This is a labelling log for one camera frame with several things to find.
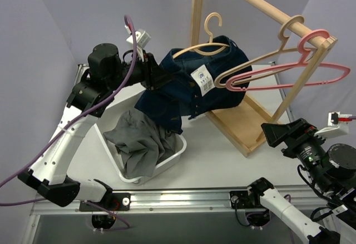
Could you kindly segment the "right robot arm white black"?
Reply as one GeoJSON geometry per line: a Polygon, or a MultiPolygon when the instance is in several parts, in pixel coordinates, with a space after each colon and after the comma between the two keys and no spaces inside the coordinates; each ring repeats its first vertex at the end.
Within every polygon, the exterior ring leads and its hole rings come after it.
{"type": "Polygon", "coordinates": [[[355,243],[355,147],[322,146],[347,135],[353,121],[353,114],[331,112],[322,129],[303,118],[263,123],[267,144],[284,144],[282,155],[299,162],[296,171],[305,186],[275,186],[262,177],[247,187],[250,206],[273,213],[302,243],[355,243]]]}

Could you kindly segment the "dark blue denim skirt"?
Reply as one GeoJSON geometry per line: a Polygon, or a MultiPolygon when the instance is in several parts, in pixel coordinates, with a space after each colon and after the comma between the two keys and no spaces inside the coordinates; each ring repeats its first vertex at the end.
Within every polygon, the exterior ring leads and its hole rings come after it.
{"type": "Polygon", "coordinates": [[[207,111],[238,106],[245,92],[217,88],[214,80],[249,59],[227,36],[215,37],[214,42],[227,46],[213,56],[188,51],[174,58],[179,49],[171,49],[159,66],[174,79],[155,91],[146,90],[135,108],[164,129],[181,134],[183,116],[193,119],[207,111]]]}

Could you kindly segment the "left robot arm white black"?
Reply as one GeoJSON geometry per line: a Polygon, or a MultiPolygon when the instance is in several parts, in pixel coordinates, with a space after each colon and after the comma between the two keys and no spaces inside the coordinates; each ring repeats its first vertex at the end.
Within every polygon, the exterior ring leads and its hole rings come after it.
{"type": "Polygon", "coordinates": [[[120,60],[114,44],[103,43],[88,55],[88,69],[73,87],[60,123],[39,157],[18,179],[52,203],[66,207],[74,200],[90,201],[99,210],[113,203],[113,189],[98,179],[76,181],[67,175],[70,163],[87,132],[96,124],[120,89],[140,83],[156,90],[173,79],[152,53],[132,50],[132,60],[120,60]]]}

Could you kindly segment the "grey pleated skirt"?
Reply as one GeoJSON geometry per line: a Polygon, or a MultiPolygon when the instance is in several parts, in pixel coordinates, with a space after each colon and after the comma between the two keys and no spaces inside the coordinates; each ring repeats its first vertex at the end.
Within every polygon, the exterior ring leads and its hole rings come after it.
{"type": "Polygon", "coordinates": [[[124,112],[103,135],[121,155],[128,178],[151,177],[158,163],[176,153],[176,134],[135,108],[124,112]]]}

